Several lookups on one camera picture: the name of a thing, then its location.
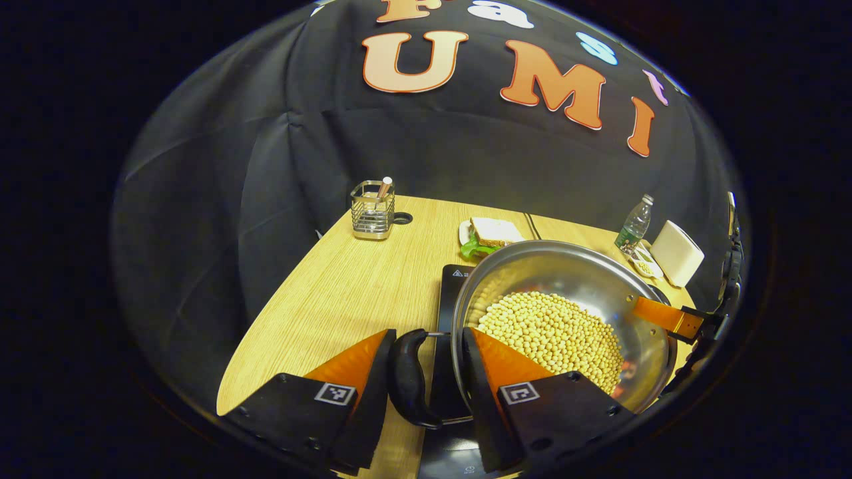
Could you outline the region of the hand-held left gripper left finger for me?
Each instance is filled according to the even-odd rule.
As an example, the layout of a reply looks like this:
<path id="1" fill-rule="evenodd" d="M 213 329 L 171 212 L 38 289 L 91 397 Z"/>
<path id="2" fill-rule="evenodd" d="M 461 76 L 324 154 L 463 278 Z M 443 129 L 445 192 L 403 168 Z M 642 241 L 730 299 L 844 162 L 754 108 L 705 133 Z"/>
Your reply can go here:
<path id="1" fill-rule="evenodd" d="M 396 336 L 378 331 L 304 376 L 276 374 L 226 419 L 277 454 L 356 475 L 371 466 L 383 430 Z"/>

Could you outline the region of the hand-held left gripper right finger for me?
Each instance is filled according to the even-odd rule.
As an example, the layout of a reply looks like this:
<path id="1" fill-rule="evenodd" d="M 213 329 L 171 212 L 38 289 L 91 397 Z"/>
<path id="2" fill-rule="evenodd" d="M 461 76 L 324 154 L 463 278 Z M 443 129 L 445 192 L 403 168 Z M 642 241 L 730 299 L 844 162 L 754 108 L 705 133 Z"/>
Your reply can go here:
<path id="1" fill-rule="evenodd" d="M 634 418 L 579 372 L 556 374 L 470 327 L 463 372 L 487 471 L 535 473 L 597 448 Z"/>

